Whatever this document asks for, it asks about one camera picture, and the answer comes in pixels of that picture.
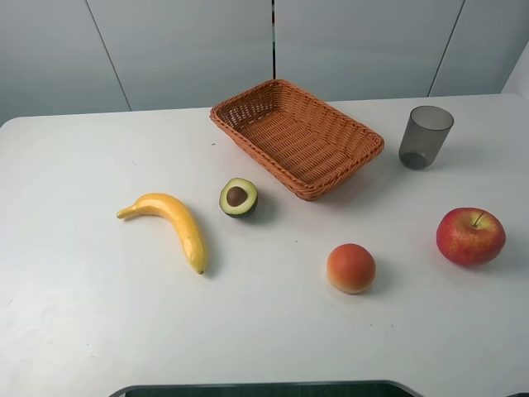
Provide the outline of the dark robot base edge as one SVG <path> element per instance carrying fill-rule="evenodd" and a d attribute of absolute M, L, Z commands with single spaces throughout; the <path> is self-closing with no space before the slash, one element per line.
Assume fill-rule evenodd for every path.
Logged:
<path fill-rule="evenodd" d="M 112 396 L 417 396 L 386 381 L 327 383 L 268 383 L 240 385 L 130 386 Z"/>

